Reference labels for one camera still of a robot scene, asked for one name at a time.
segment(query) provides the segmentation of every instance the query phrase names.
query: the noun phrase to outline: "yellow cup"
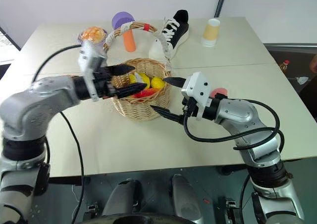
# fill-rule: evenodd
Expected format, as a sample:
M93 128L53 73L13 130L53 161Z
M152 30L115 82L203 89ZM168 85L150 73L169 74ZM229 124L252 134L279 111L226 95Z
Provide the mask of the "yellow cup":
M213 47L216 44L219 33L220 21L212 18L208 20L205 32L202 36L201 42L204 47Z

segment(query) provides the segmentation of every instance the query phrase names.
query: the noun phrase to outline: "white wall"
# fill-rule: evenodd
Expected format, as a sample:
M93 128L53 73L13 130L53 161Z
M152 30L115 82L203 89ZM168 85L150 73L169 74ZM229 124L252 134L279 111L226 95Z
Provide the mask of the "white wall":
M0 26L23 46L41 23L109 21L119 11L135 19L171 17L186 9L191 18L213 17L218 0L0 0Z
M317 0L225 0L221 16L245 16L264 43L317 43Z

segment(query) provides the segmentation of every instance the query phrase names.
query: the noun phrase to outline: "purple cap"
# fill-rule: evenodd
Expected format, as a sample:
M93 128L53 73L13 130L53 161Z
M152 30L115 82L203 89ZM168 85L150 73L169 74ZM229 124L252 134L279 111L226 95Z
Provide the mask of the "purple cap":
M112 18L112 27L115 29L121 27L122 24L127 22L134 22L133 16L128 12L118 12Z

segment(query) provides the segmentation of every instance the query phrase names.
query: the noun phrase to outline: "red fruit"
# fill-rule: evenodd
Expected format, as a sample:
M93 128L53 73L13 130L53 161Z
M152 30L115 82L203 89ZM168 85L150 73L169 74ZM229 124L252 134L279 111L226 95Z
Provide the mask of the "red fruit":
M151 95L155 94L158 90L159 89L155 89L155 88L144 89L141 92L132 95L132 97L135 99L139 99L139 98L151 96Z

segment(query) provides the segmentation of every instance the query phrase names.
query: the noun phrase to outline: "small bottle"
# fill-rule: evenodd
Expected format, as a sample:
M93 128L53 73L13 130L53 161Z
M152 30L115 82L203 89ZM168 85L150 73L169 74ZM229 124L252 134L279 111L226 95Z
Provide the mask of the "small bottle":
M281 64L279 64L278 66L281 68L282 72L284 74L286 74L286 70L287 70L287 65L289 64L289 60L286 60L284 62L282 62Z

